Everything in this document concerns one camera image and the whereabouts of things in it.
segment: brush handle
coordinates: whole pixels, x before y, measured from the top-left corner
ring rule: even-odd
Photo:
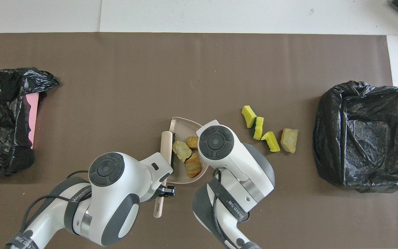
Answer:
[[[173,133],[169,131],[164,131],[161,134],[161,155],[171,164],[171,154],[173,145]],[[167,179],[165,179],[162,185],[167,186]],[[163,197],[156,197],[156,202],[154,205],[153,216],[155,218],[160,218],[162,216],[162,208],[164,205]]]

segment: brown paper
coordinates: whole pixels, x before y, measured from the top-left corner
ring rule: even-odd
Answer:
[[[398,248],[398,192],[360,194],[318,177],[312,129],[320,96],[349,80],[391,85],[385,36],[173,33],[0,34],[0,69],[35,66],[57,76],[39,109],[35,163],[0,177],[0,248],[28,205],[69,173],[109,151],[138,160],[159,151],[180,116],[229,126],[270,161],[276,188],[240,230],[268,248]],[[279,138],[299,130],[294,154],[271,153],[240,113],[246,104]],[[111,248],[223,248],[193,216],[193,194],[210,179],[177,185],[164,202],[141,203],[131,233]],[[65,230],[47,248],[100,246]]]

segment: velcro strap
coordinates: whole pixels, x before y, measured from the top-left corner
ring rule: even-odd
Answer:
[[[14,245],[19,249],[38,249],[36,243],[24,233],[17,232],[13,238],[11,238],[6,245]]]
[[[64,226],[68,232],[74,233],[78,235],[73,229],[73,218],[75,216],[76,210],[78,209],[79,202],[84,198],[87,194],[92,192],[92,186],[85,186],[80,189],[76,194],[74,194],[67,203],[67,207],[65,208],[64,213]]]
[[[212,180],[208,182],[211,190],[215,193],[218,199],[224,204],[228,211],[239,221],[243,221],[248,213],[237,203],[237,201],[232,197],[232,195],[227,191],[227,189],[222,186],[222,184],[213,177]]]

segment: black plastic bag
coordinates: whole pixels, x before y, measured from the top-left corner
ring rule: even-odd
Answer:
[[[0,174],[11,175],[33,164],[28,139],[29,93],[41,93],[59,85],[49,72],[36,68],[0,70]]]
[[[398,87],[349,81],[319,102],[313,132],[319,176],[359,192],[398,190]]]

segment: white robotic arm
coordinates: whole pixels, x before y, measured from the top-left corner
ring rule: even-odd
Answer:
[[[160,153],[142,161],[123,153],[101,155],[90,166],[90,183],[71,177],[58,184],[6,247],[43,249],[62,228],[112,245],[131,229],[140,202],[174,196],[174,188],[161,186],[172,171]]]
[[[193,213],[198,221],[231,249],[257,249],[237,228],[248,212],[275,185],[267,159],[252,145],[240,142],[236,134],[216,120],[197,132],[201,157],[217,174],[196,191]]]

